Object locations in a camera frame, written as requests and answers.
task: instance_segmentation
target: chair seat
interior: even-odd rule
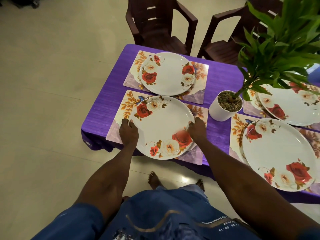
[[[233,40],[226,42],[224,40],[208,44],[204,50],[214,61],[237,65],[238,53],[241,46]]]
[[[143,46],[173,52],[177,54],[187,55],[186,46],[176,37],[170,36],[167,32],[158,32],[143,36]]]

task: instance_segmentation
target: blue t-shirt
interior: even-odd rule
[[[319,239],[319,232],[312,235]],[[199,193],[183,189],[146,190],[125,201],[104,226],[101,212],[76,204],[59,214],[32,240],[260,239],[212,207]]]

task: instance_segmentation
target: potted plant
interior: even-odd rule
[[[289,81],[309,90],[305,85],[309,84],[306,68],[320,63],[320,55],[316,54],[320,50],[320,0],[284,0],[282,16],[274,19],[254,9],[250,2],[247,5],[268,26],[267,33],[258,33],[257,37],[254,28],[251,33],[244,28],[248,43],[238,43],[242,45],[238,61],[246,68],[238,65],[244,76],[243,85],[238,92],[222,91],[211,104],[209,113],[218,121],[225,121],[242,109],[241,94],[250,101],[248,89],[270,94],[261,85],[290,89]]]

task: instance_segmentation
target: chair backrest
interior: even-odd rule
[[[253,0],[251,3],[255,9],[270,15],[270,17],[272,18],[274,18],[275,14],[281,14],[282,2],[280,0]],[[253,28],[255,34],[264,33],[267,31],[266,25],[260,22],[260,20],[257,19],[249,11],[248,7],[243,9],[241,18],[237,26],[235,27],[231,37],[233,37],[235,40],[246,42],[243,27],[245,27],[249,33],[252,31]]]
[[[129,7],[134,22],[140,32],[168,30],[171,35],[173,9],[177,0],[129,0]]]

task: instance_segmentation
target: person's left hand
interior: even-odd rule
[[[122,124],[119,129],[120,138],[124,146],[132,145],[137,146],[139,133],[138,128],[134,125],[133,121],[128,119],[122,119]]]

